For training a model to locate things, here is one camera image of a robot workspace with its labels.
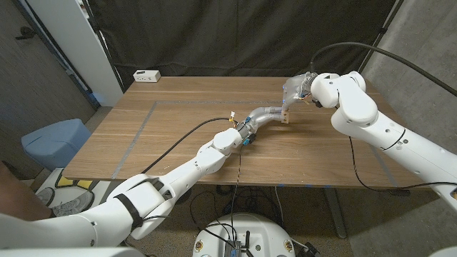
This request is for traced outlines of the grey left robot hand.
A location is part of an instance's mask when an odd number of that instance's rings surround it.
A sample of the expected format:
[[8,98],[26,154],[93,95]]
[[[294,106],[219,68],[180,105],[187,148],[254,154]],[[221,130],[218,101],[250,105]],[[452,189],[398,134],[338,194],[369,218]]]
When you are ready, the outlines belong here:
[[270,121],[282,121],[283,115],[281,114],[281,110],[281,107],[275,106],[258,107],[236,127],[236,130],[240,133],[241,138],[247,138]]

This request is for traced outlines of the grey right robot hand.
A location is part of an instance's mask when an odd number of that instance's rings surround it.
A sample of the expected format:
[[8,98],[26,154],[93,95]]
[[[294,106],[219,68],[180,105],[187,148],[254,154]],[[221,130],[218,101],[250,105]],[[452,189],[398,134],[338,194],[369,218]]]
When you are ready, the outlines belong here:
[[308,71],[287,79],[283,85],[282,111],[288,111],[291,104],[307,99],[311,95],[311,84],[317,76],[317,73]]

